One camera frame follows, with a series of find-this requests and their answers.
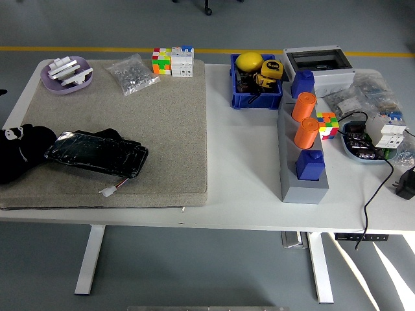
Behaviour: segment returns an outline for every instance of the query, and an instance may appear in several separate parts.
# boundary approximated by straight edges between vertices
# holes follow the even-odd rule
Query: black plush toy
[[[45,161],[46,150],[56,141],[44,126],[25,124],[0,132],[0,183],[9,183]]]

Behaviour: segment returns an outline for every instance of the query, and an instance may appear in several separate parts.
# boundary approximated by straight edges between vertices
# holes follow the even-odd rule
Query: power adapter
[[[399,183],[393,184],[396,187],[395,193],[406,200],[415,195],[415,167],[408,169],[402,174]]]

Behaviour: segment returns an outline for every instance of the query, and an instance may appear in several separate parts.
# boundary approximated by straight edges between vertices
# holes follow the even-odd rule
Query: gray floor
[[[0,124],[37,64],[79,55],[121,59],[130,52],[86,47],[282,50],[340,45],[350,52],[415,52],[413,1],[211,0],[0,2]],[[17,51],[9,47],[38,47]],[[42,47],[79,47],[45,51]],[[197,54],[229,63],[229,54]],[[415,128],[415,58],[350,56],[378,70]],[[73,292],[88,225],[0,223],[1,310],[126,310],[130,305],[272,305],[291,310],[373,310],[327,236],[324,246],[335,304],[319,305],[307,250],[286,251],[278,232],[108,227],[90,296]],[[401,236],[379,247],[415,290],[414,257]],[[371,243],[342,246],[366,277],[381,310],[403,310]]]

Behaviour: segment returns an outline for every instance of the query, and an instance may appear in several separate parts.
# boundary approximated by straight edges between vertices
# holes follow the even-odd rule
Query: orange cylinder
[[[292,118],[297,122],[301,122],[302,119],[310,117],[316,102],[317,98],[314,94],[309,92],[300,93],[292,111]]]
[[[318,134],[320,125],[313,118],[305,118],[300,122],[297,133],[294,137],[294,143],[298,148],[308,149],[312,147]]]

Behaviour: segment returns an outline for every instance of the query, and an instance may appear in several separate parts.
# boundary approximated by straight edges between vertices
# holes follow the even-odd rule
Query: rubik's cube
[[[338,131],[338,122],[334,112],[318,112],[317,121],[320,125],[320,138],[332,139]]]
[[[154,49],[151,63],[153,72],[157,75],[171,75],[171,49]]]

